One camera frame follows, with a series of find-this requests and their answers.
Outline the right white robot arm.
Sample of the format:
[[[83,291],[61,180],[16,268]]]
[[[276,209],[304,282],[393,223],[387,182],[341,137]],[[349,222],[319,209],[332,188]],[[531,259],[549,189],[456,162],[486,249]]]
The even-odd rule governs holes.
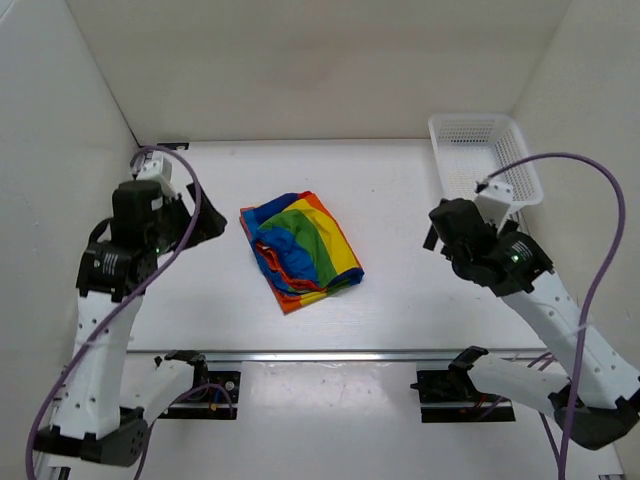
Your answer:
[[[487,223],[477,205],[444,199],[434,208],[425,248],[442,254],[461,279],[487,287],[537,334],[563,367],[545,373],[471,346],[449,365],[449,387],[460,399],[494,394],[526,405],[563,425],[570,439],[599,450],[639,421],[639,372],[593,327],[580,329],[580,308],[566,291],[552,260],[513,221]]]

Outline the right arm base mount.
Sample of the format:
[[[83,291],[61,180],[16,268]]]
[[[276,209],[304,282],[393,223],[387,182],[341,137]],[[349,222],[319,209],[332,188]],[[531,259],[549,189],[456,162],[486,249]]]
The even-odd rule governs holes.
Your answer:
[[[450,368],[453,358],[421,360],[410,388],[418,395],[423,424],[509,423],[516,420],[509,399],[482,393]]]

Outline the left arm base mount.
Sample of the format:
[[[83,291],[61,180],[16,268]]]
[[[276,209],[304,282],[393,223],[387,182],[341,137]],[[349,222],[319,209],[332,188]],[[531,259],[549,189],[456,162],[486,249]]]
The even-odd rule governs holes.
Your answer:
[[[239,370],[211,370],[206,356],[193,350],[174,350],[156,356],[157,367],[166,361],[182,361],[194,367],[193,387],[208,385],[171,405],[160,419],[236,420],[241,386]]]

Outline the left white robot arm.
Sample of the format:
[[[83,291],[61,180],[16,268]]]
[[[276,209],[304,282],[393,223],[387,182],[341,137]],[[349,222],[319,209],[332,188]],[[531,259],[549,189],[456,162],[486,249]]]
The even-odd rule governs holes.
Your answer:
[[[198,400],[213,389],[206,358],[173,350],[128,393],[121,391],[134,320],[146,290],[185,249],[223,234],[227,221],[198,182],[180,194],[153,180],[121,183],[112,215],[90,233],[76,289],[76,346],[53,393],[59,397],[49,425],[35,424],[27,451],[130,467],[145,452],[154,422],[175,402]]]

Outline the rainbow striped shorts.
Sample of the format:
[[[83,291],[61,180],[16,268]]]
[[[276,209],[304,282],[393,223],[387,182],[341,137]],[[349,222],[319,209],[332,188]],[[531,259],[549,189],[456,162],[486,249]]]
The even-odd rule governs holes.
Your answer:
[[[364,269],[315,193],[286,193],[240,210],[257,265],[283,313],[359,284]]]

